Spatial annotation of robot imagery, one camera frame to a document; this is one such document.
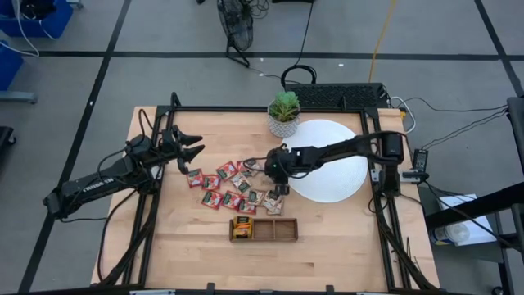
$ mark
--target wooden box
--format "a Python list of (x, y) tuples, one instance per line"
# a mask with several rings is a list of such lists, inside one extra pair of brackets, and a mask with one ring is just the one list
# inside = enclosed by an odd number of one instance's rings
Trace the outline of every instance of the wooden box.
[(259, 218), (253, 219), (251, 238), (233, 238), (233, 220), (229, 221), (229, 240), (240, 242), (296, 242), (298, 223), (296, 218)]

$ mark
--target white plate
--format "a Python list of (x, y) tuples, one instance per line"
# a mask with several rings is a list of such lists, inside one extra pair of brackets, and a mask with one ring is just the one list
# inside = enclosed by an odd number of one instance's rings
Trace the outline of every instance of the white plate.
[[(325, 147), (352, 139), (355, 133), (330, 120), (309, 120), (298, 125), (297, 131), (282, 143), (287, 147)], [(356, 193), (366, 180), (368, 160), (348, 157), (324, 164), (303, 179), (289, 179), (289, 185), (300, 195), (316, 202), (339, 202)]]

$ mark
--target black keyboard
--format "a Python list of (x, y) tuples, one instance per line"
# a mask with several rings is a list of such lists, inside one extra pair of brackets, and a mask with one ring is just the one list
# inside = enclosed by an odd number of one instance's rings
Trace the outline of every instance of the black keyboard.
[(386, 89), (381, 83), (369, 84), (288, 84), (287, 91), (295, 92), (301, 107), (362, 109), (387, 107)]

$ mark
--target wooden tabletop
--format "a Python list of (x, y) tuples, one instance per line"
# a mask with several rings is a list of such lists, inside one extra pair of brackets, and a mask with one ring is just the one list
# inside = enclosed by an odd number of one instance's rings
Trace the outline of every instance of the wooden tabletop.
[[(143, 108), (153, 121), (156, 108)], [(140, 134), (138, 109), (134, 110), (129, 138)], [(382, 130), (404, 132), (398, 110), (381, 109), (379, 114)], [(301, 119), (333, 120), (362, 134), (359, 115), (303, 113)], [(189, 168), (202, 168), (205, 174), (214, 174), (227, 161), (264, 157), (277, 147), (282, 140), (269, 132), (266, 121), (267, 114), (253, 112), (181, 111), (174, 116), (185, 134), (204, 137), (201, 143), (206, 148)], [(409, 155), (407, 144), (404, 154)], [(409, 157), (401, 167), (411, 167)], [(254, 188), (274, 188), (263, 173), (249, 180)], [(227, 189), (234, 190), (230, 182), (222, 184), (220, 192)], [(418, 199), (416, 185), (402, 184), (401, 189), (404, 195)], [(116, 193), (111, 208), (128, 193)], [(207, 283), (215, 283), (217, 289), (323, 291), (331, 284), (337, 291), (387, 291), (377, 221), (368, 210), (372, 197), (369, 175), (355, 195), (337, 203), (313, 202), (291, 190), (282, 217), (298, 219), (296, 243), (230, 243), (228, 222), (238, 214), (225, 207), (216, 211), (201, 205), (203, 195), (201, 188), (188, 187), (176, 161), (166, 166), (147, 288), (204, 289)], [(129, 245), (137, 200), (138, 195), (126, 202), (108, 226), (102, 256), (104, 275)], [(396, 198), (396, 205), (404, 245), (409, 237), (413, 260), (416, 258), (422, 273), (438, 286), (422, 208), (403, 197)], [(256, 217), (269, 216), (261, 207)], [(141, 257), (139, 250), (132, 282), (137, 281)], [(398, 262), (394, 254), (391, 257), (396, 285), (401, 286)], [(97, 282), (94, 273), (93, 282)]]

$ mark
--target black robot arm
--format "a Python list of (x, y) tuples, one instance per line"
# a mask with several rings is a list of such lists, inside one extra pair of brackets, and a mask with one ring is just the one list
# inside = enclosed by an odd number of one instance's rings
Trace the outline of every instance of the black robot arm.
[(145, 135), (139, 135), (126, 143), (121, 151), (125, 156), (104, 170), (63, 183), (44, 198), (43, 204), (55, 219), (64, 219), (83, 204), (95, 201), (126, 188), (148, 193), (152, 180), (160, 166), (176, 159), (178, 169), (187, 173), (186, 162), (204, 149), (204, 145), (184, 148), (202, 140), (201, 136), (183, 134), (178, 126), (162, 132), (158, 147)]
[[(404, 135), (398, 132), (382, 131), (357, 135), (325, 147), (293, 147), (291, 151), (283, 144), (268, 152), (264, 172), (277, 185), (275, 193), (287, 195), (289, 178), (305, 177), (296, 175), (317, 170), (330, 161), (362, 156), (373, 163), (383, 165), (382, 191), (398, 195), (400, 191), (397, 167), (404, 161), (402, 136)], [(377, 148), (380, 147), (380, 150), (373, 151), (373, 144), (376, 144)]]

